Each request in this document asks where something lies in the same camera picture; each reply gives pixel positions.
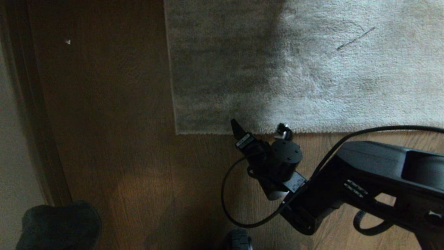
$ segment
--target white rug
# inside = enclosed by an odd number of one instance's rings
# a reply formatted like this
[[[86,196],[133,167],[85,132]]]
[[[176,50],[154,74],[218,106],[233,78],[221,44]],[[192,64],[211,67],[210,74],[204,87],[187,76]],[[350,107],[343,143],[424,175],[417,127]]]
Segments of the white rug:
[[[444,126],[442,0],[166,0],[176,132]]]

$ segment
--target wall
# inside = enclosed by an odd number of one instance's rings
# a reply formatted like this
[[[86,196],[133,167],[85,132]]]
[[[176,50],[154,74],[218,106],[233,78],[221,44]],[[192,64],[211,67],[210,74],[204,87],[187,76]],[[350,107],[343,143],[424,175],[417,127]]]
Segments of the wall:
[[[0,249],[15,249],[21,218],[44,204],[32,167],[31,149],[19,116],[20,106],[7,72],[0,40]]]

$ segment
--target wooden floor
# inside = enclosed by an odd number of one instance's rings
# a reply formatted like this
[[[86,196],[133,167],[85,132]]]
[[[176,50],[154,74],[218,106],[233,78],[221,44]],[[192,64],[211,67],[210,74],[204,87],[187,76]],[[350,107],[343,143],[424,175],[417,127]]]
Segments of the wooden floor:
[[[28,7],[69,190],[99,211],[99,249],[216,248],[234,228],[221,209],[220,185],[241,155],[231,136],[174,134],[162,1],[29,0]],[[341,136],[296,135],[304,153],[298,170],[309,177]],[[358,139],[444,151],[444,138],[431,133]],[[245,168],[228,186],[228,207],[243,222],[278,205]],[[281,217],[249,233],[255,249],[419,249],[413,234],[398,227],[375,237],[358,234],[355,212],[344,205],[311,237]]]

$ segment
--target black wire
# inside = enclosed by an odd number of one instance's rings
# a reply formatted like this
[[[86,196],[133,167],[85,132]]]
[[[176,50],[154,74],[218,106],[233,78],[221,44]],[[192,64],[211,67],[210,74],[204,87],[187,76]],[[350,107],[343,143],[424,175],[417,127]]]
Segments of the black wire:
[[[356,231],[360,232],[363,235],[374,236],[387,231],[390,227],[394,225],[393,222],[383,221],[381,222],[381,224],[371,228],[361,228],[361,221],[366,214],[367,212],[359,210],[356,213],[355,218],[353,219],[353,226],[355,227]]]
[[[314,177],[316,177],[319,174],[319,171],[322,169],[322,167],[325,165],[325,163],[328,161],[328,159],[333,155],[333,153],[344,143],[346,142],[348,139],[354,137],[354,136],[358,136],[358,135],[362,135],[365,133],[371,133],[371,132],[379,132],[379,131],[389,131],[389,130],[422,130],[422,131],[430,131],[430,132],[437,132],[437,133],[444,133],[444,129],[441,128],[436,128],[436,127],[428,127],[428,126],[416,126],[416,125],[398,125],[398,126],[384,126],[384,127],[376,127],[376,128],[371,128],[371,129],[364,129],[364,130],[360,130],[360,131],[356,131],[354,133],[348,134],[346,136],[344,136],[341,140],[339,140],[331,149],[330,151],[324,156],[324,158],[322,159],[322,161],[318,164],[318,166],[316,167],[315,171],[313,172],[312,177],[310,178],[310,180],[303,185],[302,187],[300,187],[295,193],[293,194],[289,194],[292,195],[292,197],[290,197],[290,199],[283,205],[281,205],[276,211],[274,211],[272,214],[270,214],[268,217],[266,217],[265,219],[253,223],[253,224],[243,224],[240,223],[238,221],[236,221],[235,219],[233,219],[233,217],[231,217],[230,213],[227,211],[226,207],[225,207],[225,199],[224,199],[224,189],[225,189],[225,182],[226,179],[228,178],[230,172],[233,170],[233,168],[239,164],[240,162],[242,162],[243,160],[257,155],[257,154],[261,154],[263,152],[260,153],[256,153],[256,154],[252,154],[249,155],[247,157],[242,157],[239,160],[237,160],[227,171],[227,173],[225,174],[225,177],[222,181],[222,190],[221,190],[221,201],[222,201],[222,208],[223,211],[225,213],[225,215],[227,216],[227,218],[235,225],[239,226],[239,227],[243,227],[243,228],[253,228],[253,227],[258,227],[261,226],[265,223],[267,223],[268,221],[270,221],[271,219],[273,219],[276,215],[278,215],[279,213],[281,213],[285,208],[288,207],[288,205],[297,197],[297,195],[304,190],[309,182],[311,180],[313,180]]]
[[[236,226],[239,226],[239,227],[243,227],[243,228],[254,228],[254,227],[258,227],[258,226],[261,226],[261,225],[267,223],[268,221],[270,221],[271,219],[273,219],[276,215],[280,214],[280,213],[281,213],[286,207],[288,207],[288,205],[289,205],[289,204],[293,201],[293,199],[299,194],[299,192],[301,192],[301,191],[304,189],[304,186],[302,186],[301,188],[299,188],[294,194],[292,194],[292,197],[290,197],[290,199],[289,199],[285,204],[283,204],[282,206],[280,206],[276,211],[274,211],[272,214],[270,214],[270,215],[269,215],[268,217],[266,217],[265,219],[263,219],[263,220],[261,220],[261,221],[259,221],[259,222],[253,223],[253,224],[243,224],[243,223],[240,223],[240,222],[236,221],[233,217],[231,217],[230,213],[228,212],[228,210],[227,210],[226,207],[225,207],[224,189],[225,189],[225,182],[226,182],[226,179],[228,178],[228,175],[230,174],[230,172],[233,170],[233,168],[234,168],[237,164],[239,164],[240,162],[242,162],[242,161],[245,160],[245,159],[247,159],[247,157],[242,157],[242,158],[240,158],[239,160],[237,160],[233,165],[231,165],[231,167],[228,169],[227,173],[225,174],[225,177],[224,177],[224,179],[223,179],[223,181],[222,181],[221,202],[222,202],[222,208],[223,208],[223,211],[224,211],[225,215],[227,216],[227,218],[228,218],[233,224],[235,224]]]
[[[325,163],[328,161],[328,159],[348,139],[350,139],[350,138],[352,138],[354,136],[365,134],[365,133],[389,131],[389,130],[422,130],[422,131],[444,133],[444,129],[442,129],[442,128],[428,127],[428,126],[416,126],[416,125],[384,126],[384,127],[376,127],[376,128],[364,129],[364,130],[356,131],[354,133],[351,133],[351,134],[348,134],[348,135],[344,136],[340,141],[338,141],[335,144],[335,146],[333,146],[330,149],[330,151],[324,156],[322,161],[317,165],[317,167],[314,170],[313,175],[311,176],[310,179],[311,180],[314,179],[319,174],[319,171],[322,169],[322,167],[325,165]]]

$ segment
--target black wheel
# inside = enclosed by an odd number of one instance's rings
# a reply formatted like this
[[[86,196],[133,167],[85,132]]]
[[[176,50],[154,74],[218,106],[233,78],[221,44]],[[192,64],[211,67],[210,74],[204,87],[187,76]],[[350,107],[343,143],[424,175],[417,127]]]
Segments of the black wheel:
[[[251,237],[245,229],[231,230],[224,240],[224,250],[253,250]]]

